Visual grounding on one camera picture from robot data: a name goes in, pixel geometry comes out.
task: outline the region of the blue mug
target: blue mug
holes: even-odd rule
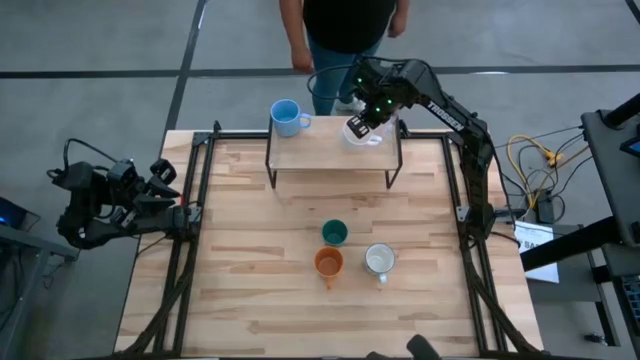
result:
[[[302,123],[301,118],[307,119],[307,123]],[[300,128],[311,126],[311,115],[302,114],[300,106],[293,100],[282,99],[271,105],[271,119],[273,126],[280,136],[294,136]]]

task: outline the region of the jeans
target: jeans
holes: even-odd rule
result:
[[[351,65],[362,58],[363,55],[373,56],[376,50],[378,50],[378,46],[380,46],[380,41],[378,41],[371,48],[360,54],[342,54],[321,47],[313,42],[310,37],[307,37],[307,39],[309,40],[309,50],[311,51],[313,65],[316,71],[331,66]],[[325,71],[316,76],[313,92],[321,97],[335,97],[336,94],[338,94],[340,101],[348,104],[353,100],[352,91],[355,89],[355,86],[351,84],[351,79],[354,73],[355,68]],[[316,111],[316,115],[331,115],[334,102],[335,100],[324,100],[313,96],[313,108]]]

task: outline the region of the white paper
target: white paper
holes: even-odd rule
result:
[[[553,229],[546,226],[529,224],[522,221],[516,221],[516,239],[520,241],[520,253],[533,249],[553,240]],[[558,264],[549,264],[531,271],[527,271],[527,278],[559,283]]]

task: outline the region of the green cup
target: green cup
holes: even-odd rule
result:
[[[340,220],[329,220],[322,227],[322,237],[329,246],[342,246],[347,240],[347,225]]]

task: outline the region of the orange mug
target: orange mug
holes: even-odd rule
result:
[[[316,271],[327,282],[327,290],[331,290],[333,280],[338,277],[344,259],[337,248],[326,246],[318,250],[314,261]]]

